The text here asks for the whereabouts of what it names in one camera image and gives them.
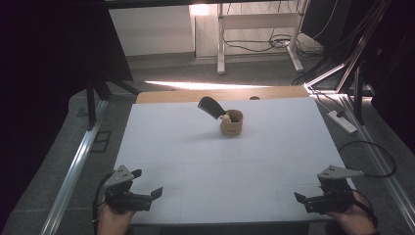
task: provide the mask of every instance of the person's left hand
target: person's left hand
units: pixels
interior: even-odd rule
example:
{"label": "person's left hand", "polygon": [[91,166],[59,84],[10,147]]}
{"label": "person's left hand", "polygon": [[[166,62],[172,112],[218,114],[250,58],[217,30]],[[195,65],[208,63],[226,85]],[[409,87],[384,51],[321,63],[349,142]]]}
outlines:
{"label": "person's left hand", "polygon": [[120,214],[103,203],[98,222],[98,235],[124,235],[135,213],[136,211],[128,211]]}

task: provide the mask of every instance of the white desk frame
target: white desk frame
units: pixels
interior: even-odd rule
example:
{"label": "white desk frame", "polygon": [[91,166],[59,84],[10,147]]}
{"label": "white desk frame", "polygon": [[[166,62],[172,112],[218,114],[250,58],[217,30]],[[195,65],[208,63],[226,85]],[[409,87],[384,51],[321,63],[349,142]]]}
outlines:
{"label": "white desk frame", "polygon": [[293,27],[294,33],[290,42],[286,42],[286,48],[293,61],[297,72],[303,72],[304,68],[296,54],[296,41],[299,35],[302,18],[304,16],[307,0],[301,1],[298,12],[277,14],[249,14],[249,15],[223,15],[223,4],[217,4],[217,16],[219,20],[219,44],[217,52],[217,73],[225,74],[225,42],[226,29],[250,29],[250,28],[276,28]]}

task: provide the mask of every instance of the white table surface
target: white table surface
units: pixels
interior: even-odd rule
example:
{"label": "white table surface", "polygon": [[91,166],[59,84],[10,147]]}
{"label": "white table surface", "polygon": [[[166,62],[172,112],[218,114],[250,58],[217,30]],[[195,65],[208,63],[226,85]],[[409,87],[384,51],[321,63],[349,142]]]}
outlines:
{"label": "white table surface", "polygon": [[198,103],[133,105],[115,168],[143,170],[131,191],[163,187],[135,224],[199,224],[325,219],[294,192],[322,195],[316,174],[344,167],[312,98],[221,101],[244,114],[239,136],[220,132]]}

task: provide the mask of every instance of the hand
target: hand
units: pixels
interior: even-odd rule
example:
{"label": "hand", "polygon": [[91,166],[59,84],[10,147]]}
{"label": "hand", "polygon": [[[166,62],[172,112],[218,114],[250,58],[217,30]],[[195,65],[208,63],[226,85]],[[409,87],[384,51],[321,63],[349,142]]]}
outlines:
{"label": "hand", "polygon": [[101,205],[98,235],[124,235],[128,230],[135,211],[120,214],[113,211],[106,203]]}
{"label": "hand", "polygon": [[[360,195],[353,192],[354,198],[362,203]],[[345,212],[328,212],[347,235],[369,235],[376,232],[375,225],[367,213],[358,206],[353,205]]]}

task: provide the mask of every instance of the white power strip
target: white power strip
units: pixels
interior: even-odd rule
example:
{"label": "white power strip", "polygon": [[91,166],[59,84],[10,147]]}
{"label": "white power strip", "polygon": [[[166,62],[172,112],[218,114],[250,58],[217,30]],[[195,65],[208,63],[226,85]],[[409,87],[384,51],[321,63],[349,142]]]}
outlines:
{"label": "white power strip", "polygon": [[348,120],[346,120],[344,117],[337,117],[336,111],[330,112],[329,114],[327,114],[327,116],[331,118],[339,126],[341,126],[349,134],[357,130],[356,127],[354,127],[354,125],[348,122]]}

